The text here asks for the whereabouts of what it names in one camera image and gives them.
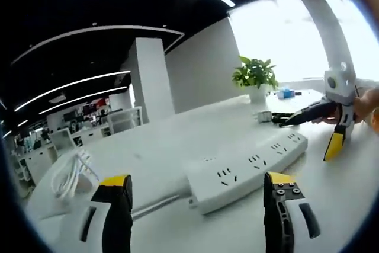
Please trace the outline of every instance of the black ceiling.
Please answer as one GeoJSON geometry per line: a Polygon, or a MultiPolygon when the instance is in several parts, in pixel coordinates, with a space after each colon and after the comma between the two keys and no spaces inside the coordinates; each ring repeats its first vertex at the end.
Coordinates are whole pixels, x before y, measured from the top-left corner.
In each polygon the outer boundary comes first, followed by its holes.
{"type": "MultiPolygon", "coordinates": [[[[239,6],[253,0],[232,1],[239,6]]],[[[160,37],[167,48],[177,35],[146,30],[91,31],[51,41],[15,61],[30,47],[63,33],[94,27],[93,23],[95,27],[165,26],[183,32],[183,41],[224,18],[230,7],[221,0],[5,0],[3,9],[7,11],[8,28],[2,35],[5,49],[0,66],[0,98],[8,111],[1,110],[0,116],[12,128],[25,119],[37,120],[38,112],[52,107],[48,100],[60,92],[12,112],[36,95],[76,80],[119,71],[135,37],[160,37]]],[[[114,88],[114,80],[89,81],[64,93],[71,100],[114,88]]],[[[127,76],[123,84],[129,82],[127,76]]]]}

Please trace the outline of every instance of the chair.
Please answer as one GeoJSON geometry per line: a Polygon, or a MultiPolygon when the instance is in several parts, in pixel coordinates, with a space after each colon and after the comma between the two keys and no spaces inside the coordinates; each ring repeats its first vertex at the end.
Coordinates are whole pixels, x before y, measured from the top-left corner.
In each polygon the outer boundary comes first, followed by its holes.
{"type": "Polygon", "coordinates": [[[142,108],[135,107],[125,111],[119,111],[107,116],[111,134],[123,132],[143,124],[142,108]]]}
{"type": "Polygon", "coordinates": [[[73,141],[68,128],[57,130],[50,134],[50,140],[54,144],[58,156],[76,148],[75,142],[73,141]]]}

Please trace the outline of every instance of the white flower pot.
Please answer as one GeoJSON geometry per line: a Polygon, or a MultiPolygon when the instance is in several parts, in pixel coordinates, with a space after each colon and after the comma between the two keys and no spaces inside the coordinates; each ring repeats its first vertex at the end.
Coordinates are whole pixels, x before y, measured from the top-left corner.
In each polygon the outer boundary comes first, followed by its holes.
{"type": "Polygon", "coordinates": [[[266,85],[262,84],[259,89],[255,86],[246,87],[250,97],[251,103],[262,103],[266,102],[266,85]]]}

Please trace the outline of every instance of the power strip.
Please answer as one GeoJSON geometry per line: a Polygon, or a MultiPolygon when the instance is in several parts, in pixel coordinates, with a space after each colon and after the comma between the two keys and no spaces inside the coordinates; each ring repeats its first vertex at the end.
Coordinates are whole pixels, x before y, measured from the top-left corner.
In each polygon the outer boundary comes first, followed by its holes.
{"type": "Polygon", "coordinates": [[[265,172],[283,171],[307,147],[306,137],[289,130],[261,146],[247,137],[216,157],[190,163],[186,167],[190,203],[202,214],[220,209],[263,186],[265,172]]]}

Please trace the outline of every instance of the electrical outlet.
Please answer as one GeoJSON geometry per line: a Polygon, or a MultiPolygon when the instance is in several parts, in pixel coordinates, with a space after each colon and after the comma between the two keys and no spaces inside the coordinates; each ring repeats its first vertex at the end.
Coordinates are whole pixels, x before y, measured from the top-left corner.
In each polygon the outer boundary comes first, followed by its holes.
{"type": "Polygon", "coordinates": [[[306,137],[289,130],[260,146],[247,137],[230,144],[212,163],[192,161],[186,167],[192,206],[202,214],[219,209],[263,186],[264,173],[281,172],[307,148],[306,137]]]}

